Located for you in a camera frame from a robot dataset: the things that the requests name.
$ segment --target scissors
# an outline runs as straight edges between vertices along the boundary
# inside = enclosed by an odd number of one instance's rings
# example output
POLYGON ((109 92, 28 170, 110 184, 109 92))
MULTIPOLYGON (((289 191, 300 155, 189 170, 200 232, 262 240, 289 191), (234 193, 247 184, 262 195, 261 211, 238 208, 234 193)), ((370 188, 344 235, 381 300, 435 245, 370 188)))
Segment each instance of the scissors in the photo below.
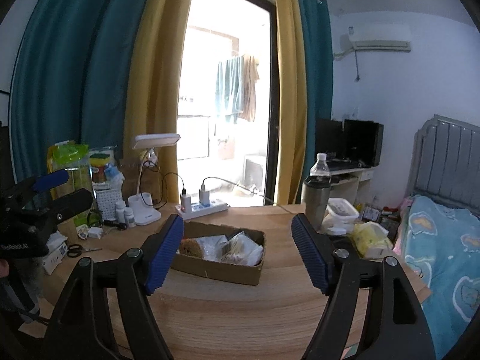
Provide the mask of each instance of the scissors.
POLYGON ((83 247, 79 244, 73 244, 68 247, 67 256, 71 258, 80 257, 85 251, 100 251, 101 247, 83 247))

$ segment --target thermos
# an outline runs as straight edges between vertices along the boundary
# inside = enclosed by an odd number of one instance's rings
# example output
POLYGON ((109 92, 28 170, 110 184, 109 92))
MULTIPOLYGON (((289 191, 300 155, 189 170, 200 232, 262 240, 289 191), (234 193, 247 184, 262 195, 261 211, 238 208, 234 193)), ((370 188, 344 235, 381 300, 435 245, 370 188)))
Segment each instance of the thermos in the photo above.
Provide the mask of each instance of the thermos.
POLYGON ((305 215, 315 230, 320 230, 330 197, 330 178, 308 176, 303 181, 301 202, 305 204, 305 215))

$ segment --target white desk lamp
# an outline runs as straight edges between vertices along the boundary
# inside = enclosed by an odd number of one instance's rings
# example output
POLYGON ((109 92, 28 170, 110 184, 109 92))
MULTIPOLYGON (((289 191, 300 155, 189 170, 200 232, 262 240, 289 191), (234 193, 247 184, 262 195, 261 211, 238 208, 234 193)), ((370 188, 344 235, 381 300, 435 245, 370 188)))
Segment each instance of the white desk lamp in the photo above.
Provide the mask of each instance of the white desk lamp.
POLYGON ((147 149, 140 164, 140 172, 138 175, 137 194, 128 198, 128 206, 133 209, 135 223, 139 226, 148 225, 154 221, 158 221, 162 214, 153 208, 152 195, 148 192, 140 194, 140 180, 142 179, 143 164, 148 153, 155 147, 175 146, 180 139, 178 134, 146 134, 137 135, 133 138, 133 149, 147 149))

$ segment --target scissors handle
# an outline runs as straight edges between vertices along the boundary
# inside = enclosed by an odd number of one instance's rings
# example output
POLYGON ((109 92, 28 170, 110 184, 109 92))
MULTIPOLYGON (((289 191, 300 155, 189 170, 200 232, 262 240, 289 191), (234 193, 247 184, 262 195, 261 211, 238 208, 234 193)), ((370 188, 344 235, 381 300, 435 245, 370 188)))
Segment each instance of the scissors handle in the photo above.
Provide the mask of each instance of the scissors handle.
POLYGON ((73 244, 68 247, 67 256, 71 258, 80 257, 82 255, 82 251, 82 245, 73 244))

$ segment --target bed headboard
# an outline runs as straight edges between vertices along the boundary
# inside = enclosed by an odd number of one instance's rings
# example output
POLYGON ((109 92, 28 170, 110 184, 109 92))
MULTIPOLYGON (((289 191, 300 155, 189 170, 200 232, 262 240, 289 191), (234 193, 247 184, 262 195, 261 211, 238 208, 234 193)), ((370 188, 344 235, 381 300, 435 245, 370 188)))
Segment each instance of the bed headboard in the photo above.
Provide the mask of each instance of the bed headboard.
POLYGON ((407 195, 480 215, 480 127, 435 115, 415 136, 407 195))

